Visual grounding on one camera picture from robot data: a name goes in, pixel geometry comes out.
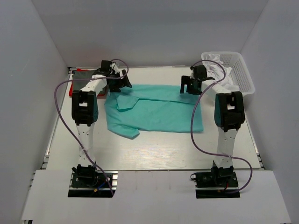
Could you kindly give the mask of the teal polo shirt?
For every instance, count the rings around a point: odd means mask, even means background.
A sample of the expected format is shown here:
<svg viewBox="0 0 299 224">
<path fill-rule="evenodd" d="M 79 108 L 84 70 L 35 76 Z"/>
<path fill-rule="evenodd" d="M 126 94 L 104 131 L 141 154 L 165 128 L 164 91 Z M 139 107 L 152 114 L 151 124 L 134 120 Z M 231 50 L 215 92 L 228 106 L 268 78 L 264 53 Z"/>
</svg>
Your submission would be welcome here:
<svg viewBox="0 0 299 224">
<path fill-rule="evenodd" d="M 175 85 L 137 84 L 109 93 L 104 103 L 108 130 L 128 139 L 140 131 L 203 132 L 198 96 L 179 90 Z"/>
</svg>

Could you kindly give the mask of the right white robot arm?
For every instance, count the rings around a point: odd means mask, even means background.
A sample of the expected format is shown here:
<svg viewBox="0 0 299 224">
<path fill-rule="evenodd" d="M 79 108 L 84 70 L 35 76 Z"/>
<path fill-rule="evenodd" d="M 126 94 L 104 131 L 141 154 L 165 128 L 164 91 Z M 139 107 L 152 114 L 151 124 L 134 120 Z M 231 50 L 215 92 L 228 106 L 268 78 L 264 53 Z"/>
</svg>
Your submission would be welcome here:
<svg viewBox="0 0 299 224">
<path fill-rule="evenodd" d="M 193 95 L 207 94 L 214 102 L 214 121 L 218 127 L 217 153 L 213 167 L 219 169 L 211 174 L 211 181 L 222 186 L 228 180 L 224 169 L 232 169 L 232 155 L 238 130 L 245 121 L 243 95 L 240 91 L 231 91 L 221 86 L 212 77 L 207 76 L 205 66 L 192 66 L 190 76 L 181 77 L 180 93 Z"/>
</svg>

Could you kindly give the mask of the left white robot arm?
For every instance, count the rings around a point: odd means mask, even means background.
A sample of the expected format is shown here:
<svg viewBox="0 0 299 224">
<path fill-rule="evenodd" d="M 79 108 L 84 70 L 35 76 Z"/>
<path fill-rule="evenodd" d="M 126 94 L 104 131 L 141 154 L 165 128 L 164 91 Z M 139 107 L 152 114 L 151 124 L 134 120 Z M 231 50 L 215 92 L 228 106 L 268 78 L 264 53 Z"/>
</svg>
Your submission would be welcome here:
<svg viewBox="0 0 299 224">
<path fill-rule="evenodd" d="M 120 92 L 123 87 L 132 87 L 128 79 L 129 69 L 119 70 L 117 62 L 124 61 L 103 60 L 87 83 L 81 89 L 72 91 L 71 116 L 78 132 L 80 166 L 97 166 L 93 150 L 94 125 L 99 117 L 97 96 L 105 88 L 110 92 Z"/>
</svg>

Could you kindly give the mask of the crumpled white t shirt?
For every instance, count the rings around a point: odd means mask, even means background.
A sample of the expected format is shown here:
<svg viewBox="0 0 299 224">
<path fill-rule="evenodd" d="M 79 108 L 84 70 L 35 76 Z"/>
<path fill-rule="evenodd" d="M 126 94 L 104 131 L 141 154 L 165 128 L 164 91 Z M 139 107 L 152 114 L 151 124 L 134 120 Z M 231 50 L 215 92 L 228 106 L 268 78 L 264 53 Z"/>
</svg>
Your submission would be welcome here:
<svg viewBox="0 0 299 224">
<path fill-rule="evenodd" d="M 207 54 L 206 56 L 203 57 L 203 59 L 212 60 L 212 61 L 215 61 L 222 65 L 222 67 L 224 68 L 224 71 L 226 73 L 225 79 L 223 81 L 219 82 L 219 84 L 222 87 L 224 87 L 230 91 L 239 91 L 239 86 L 234 85 L 233 80 L 229 76 L 233 69 L 231 67 L 224 66 L 224 61 L 221 60 L 220 54 Z M 216 81 L 223 79 L 224 72 L 223 72 L 222 68 L 220 68 L 217 64 L 215 64 L 213 62 L 208 62 L 208 61 L 204 61 L 204 62 L 202 62 L 202 64 L 205 66 L 205 68 L 207 70 L 208 77 L 212 77 Z"/>
</svg>

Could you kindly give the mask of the folded grey t shirt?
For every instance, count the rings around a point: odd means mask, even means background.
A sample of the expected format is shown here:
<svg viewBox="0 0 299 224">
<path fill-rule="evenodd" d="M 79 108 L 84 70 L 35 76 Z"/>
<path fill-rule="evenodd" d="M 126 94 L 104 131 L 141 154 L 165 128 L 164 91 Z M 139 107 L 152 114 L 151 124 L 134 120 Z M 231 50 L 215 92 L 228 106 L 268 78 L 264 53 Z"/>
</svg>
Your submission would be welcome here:
<svg viewBox="0 0 299 224">
<path fill-rule="evenodd" d="M 97 69 L 76 69 L 73 70 L 72 79 L 91 79 Z"/>
</svg>

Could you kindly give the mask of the folded red t shirt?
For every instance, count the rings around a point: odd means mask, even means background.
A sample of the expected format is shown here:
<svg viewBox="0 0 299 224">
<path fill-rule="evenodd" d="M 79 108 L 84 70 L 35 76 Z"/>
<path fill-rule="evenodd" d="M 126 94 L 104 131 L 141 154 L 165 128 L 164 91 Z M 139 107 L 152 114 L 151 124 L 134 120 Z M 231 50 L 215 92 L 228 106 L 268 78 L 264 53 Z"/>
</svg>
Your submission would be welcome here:
<svg viewBox="0 0 299 224">
<path fill-rule="evenodd" d="M 72 82 L 71 88 L 69 91 L 69 96 L 72 97 L 73 91 L 78 91 L 78 90 L 82 89 L 88 82 L 89 82 L 88 80 Z M 107 87 L 104 87 L 98 94 L 98 97 L 105 96 L 106 93 L 107 93 Z"/>
</svg>

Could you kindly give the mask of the white plastic basket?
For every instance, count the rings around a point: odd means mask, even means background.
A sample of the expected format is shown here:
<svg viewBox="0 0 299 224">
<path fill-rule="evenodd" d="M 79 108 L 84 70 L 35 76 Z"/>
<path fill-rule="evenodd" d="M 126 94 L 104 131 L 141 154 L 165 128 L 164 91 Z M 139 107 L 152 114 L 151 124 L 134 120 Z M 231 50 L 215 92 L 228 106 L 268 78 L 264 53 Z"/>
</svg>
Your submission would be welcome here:
<svg viewBox="0 0 299 224">
<path fill-rule="evenodd" d="M 223 72 L 225 73 L 224 68 L 222 67 L 221 64 L 212 60 L 203 59 L 203 57 L 206 56 L 207 54 L 221 55 L 221 60 L 224 61 L 224 66 L 231 67 L 233 69 L 229 76 L 233 80 L 234 85 L 239 86 L 239 91 L 242 92 L 244 96 L 252 95 L 255 93 L 255 87 L 252 82 L 250 73 L 240 53 L 230 52 L 230 51 L 212 51 L 212 52 L 204 52 L 201 54 L 201 59 L 203 60 L 203 62 L 204 61 L 213 62 L 217 64 L 220 68 L 222 68 Z"/>
</svg>

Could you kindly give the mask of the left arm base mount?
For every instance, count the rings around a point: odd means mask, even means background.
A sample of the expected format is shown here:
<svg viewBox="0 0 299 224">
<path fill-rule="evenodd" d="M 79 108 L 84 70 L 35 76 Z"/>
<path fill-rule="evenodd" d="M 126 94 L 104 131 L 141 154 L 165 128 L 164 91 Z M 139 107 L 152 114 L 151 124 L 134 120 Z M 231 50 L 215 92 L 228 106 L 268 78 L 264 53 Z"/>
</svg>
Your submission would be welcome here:
<svg viewBox="0 0 299 224">
<path fill-rule="evenodd" d="M 117 171 L 103 173 L 94 166 L 72 168 L 69 198 L 112 198 L 117 188 Z"/>
</svg>

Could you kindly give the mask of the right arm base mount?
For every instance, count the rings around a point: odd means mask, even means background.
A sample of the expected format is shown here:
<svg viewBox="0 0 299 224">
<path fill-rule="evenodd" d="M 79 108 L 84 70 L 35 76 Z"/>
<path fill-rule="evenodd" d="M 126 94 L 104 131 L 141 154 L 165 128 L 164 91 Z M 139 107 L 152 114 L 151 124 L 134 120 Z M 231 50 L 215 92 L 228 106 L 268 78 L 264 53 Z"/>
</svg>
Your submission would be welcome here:
<svg viewBox="0 0 299 224">
<path fill-rule="evenodd" d="M 208 172 L 196 172 L 190 175 L 195 182 L 197 199 L 239 198 L 239 185 L 234 168 L 217 168 Z"/>
</svg>

